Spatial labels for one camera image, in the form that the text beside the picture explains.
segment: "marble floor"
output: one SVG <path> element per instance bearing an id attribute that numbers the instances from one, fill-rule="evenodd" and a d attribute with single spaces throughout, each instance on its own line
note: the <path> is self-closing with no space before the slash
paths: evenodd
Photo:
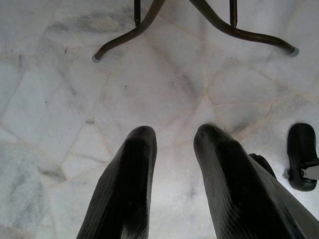
<path id="1" fill-rule="evenodd" d="M 151 0 L 143 2 L 143 15 Z M 209 0 L 228 21 L 228 1 Z M 319 219 L 319 188 L 293 190 L 289 127 L 319 135 L 319 2 L 241 0 L 238 28 L 280 36 L 296 58 L 227 36 L 184 0 L 134 27 L 132 0 L 0 1 L 0 238 L 74 239 L 101 173 L 140 125 L 157 134 L 150 239 L 214 239 L 192 141 L 215 123 Z"/>

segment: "chair caster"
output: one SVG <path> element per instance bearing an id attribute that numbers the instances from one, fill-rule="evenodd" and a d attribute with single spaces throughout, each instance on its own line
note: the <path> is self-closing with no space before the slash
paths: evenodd
<path id="1" fill-rule="evenodd" d="M 293 125 L 288 134 L 289 183 L 299 191 L 315 189 L 319 179 L 314 129 L 306 123 Z"/>

